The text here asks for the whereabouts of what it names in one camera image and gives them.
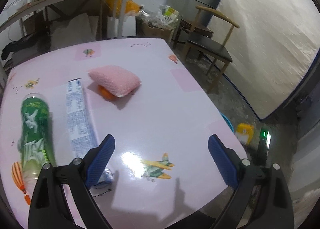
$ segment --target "orange object under sponge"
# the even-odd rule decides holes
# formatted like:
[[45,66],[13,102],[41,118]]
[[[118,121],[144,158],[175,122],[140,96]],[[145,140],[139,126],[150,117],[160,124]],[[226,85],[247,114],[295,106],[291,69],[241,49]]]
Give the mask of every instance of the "orange object under sponge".
[[106,100],[109,101],[114,101],[116,99],[118,99],[118,97],[116,97],[115,95],[113,95],[112,93],[110,93],[107,89],[105,89],[103,86],[98,86],[99,92],[102,95],[102,97]]

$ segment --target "fabric partition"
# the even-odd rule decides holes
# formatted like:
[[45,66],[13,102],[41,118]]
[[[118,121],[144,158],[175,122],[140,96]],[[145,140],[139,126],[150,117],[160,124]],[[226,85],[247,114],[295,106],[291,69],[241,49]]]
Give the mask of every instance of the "fabric partition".
[[[264,119],[290,96],[315,59],[320,13],[312,0],[221,0],[217,9],[240,25],[226,44],[233,62],[225,75]],[[212,17],[208,28],[222,43],[230,24]]]

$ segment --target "floor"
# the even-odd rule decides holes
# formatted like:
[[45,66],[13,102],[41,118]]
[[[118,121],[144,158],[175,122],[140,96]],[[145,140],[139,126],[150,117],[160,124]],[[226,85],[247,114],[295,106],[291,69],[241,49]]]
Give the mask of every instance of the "floor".
[[[191,49],[188,59],[185,61],[184,58],[181,58],[182,49],[183,44],[177,44],[176,49],[173,51],[203,90],[206,91],[209,82],[217,75],[218,70],[213,68],[211,73],[206,76],[205,74],[210,67],[210,63],[204,58],[197,60],[199,53],[193,49]],[[267,166],[278,163],[283,170],[286,180],[289,181],[292,174],[291,160],[296,152],[298,143],[296,131],[298,120],[294,107],[289,105],[285,109],[279,109],[262,123],[224,76],[208,96],[218,110],[228,117],[235,129],[239,123],[247,123],[255,127],[254,136],[250,143],[250,147],[253,149],[257,149],[258,147],[260,129],[263,127],[270,132],[271,142]],[[201,211],[209,216],[217,217],[227,204],[231,194],[232,190],[227,188],[213,201],[203,207]],[[243,218],[248,219],[249,215],[250,211],[247,210]]]

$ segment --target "pink sponge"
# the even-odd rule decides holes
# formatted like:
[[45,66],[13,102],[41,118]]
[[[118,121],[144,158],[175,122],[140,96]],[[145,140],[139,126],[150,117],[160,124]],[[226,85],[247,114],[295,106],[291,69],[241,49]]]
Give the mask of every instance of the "pink sponge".
[[116,97],[126,96],[141,84],[139,77],[119,66],[91,69],[89,76]]

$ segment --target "green bottle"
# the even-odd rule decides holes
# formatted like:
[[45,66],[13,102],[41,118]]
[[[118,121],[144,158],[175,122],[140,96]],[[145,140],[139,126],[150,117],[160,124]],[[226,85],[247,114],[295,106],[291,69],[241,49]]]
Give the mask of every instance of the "green bottle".
[[49,134],[49,107],[41,94],[29,94],[22,102],[22,136],[18,143],[24,177],[36,179],[44,163],[56,166]]

